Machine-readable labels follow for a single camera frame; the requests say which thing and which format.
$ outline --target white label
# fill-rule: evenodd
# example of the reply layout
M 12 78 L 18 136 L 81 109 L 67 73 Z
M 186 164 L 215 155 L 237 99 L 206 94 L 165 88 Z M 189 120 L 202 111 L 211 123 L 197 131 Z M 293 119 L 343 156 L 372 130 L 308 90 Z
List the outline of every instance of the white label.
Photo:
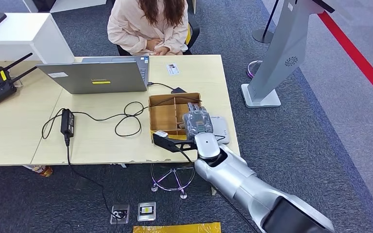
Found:
M 166 137 L 166 136 L 168 136 L 167 132 L 164 132 L 164 131 L 161 131 L 161 130 L 156 131 L 155 134 L 158 135 L 158 136 L 160 136 L 160 137 Z
M 292 4 L 289 3 L 289 2 L 288 2 L 288 9 L 289 9 L 290 11 L 292 11 L 292 9 L 294 9 L 294 7 L 292 6 Z
M 175 63 L 168 64 L 167 65 L 167 70 L 170 75 L 176 75 L 179 74 L 179 69 L 178 66 Z
M 62 77 L 68 77 L 68 75 L 64 72 L 59 72 L 59 73 L 51 73 L 51 74 L 48 74 L 49 76 L 51 76 L 52 78 L 62 78 Z

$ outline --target woman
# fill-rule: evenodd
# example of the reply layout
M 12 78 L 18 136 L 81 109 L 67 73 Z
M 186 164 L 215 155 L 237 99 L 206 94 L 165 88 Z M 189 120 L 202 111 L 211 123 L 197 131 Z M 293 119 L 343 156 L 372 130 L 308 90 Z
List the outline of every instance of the woman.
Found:
M 132 55 L 182 55 L 187 11 L 186 0 L 116 0 L 108 38 Z

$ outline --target speaker grille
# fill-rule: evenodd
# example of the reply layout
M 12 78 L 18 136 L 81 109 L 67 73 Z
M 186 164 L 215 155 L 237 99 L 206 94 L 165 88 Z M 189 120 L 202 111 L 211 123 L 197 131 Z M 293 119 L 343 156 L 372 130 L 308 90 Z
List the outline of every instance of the speaker grille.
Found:
M 298 62 L 298 57 L 290 57 L 285 61 L 285 66 L 286 67 L 291 67 Z

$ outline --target yellow mat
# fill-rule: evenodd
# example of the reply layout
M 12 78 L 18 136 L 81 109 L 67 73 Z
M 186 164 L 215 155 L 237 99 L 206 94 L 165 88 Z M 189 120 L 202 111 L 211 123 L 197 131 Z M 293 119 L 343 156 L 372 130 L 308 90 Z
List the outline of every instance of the yellow mat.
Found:
M 178 226 L 134 226 L 133 233 L 221 233 L 221 223 Z

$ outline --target gray laptop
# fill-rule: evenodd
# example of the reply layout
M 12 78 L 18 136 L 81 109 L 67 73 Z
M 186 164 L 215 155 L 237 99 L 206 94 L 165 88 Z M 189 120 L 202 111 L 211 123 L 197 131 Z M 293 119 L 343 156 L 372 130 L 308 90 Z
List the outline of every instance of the gray laptop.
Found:
M 146 91 L 149 56 L 91 57 L 80 63 L 39 64 L 71 94 Z

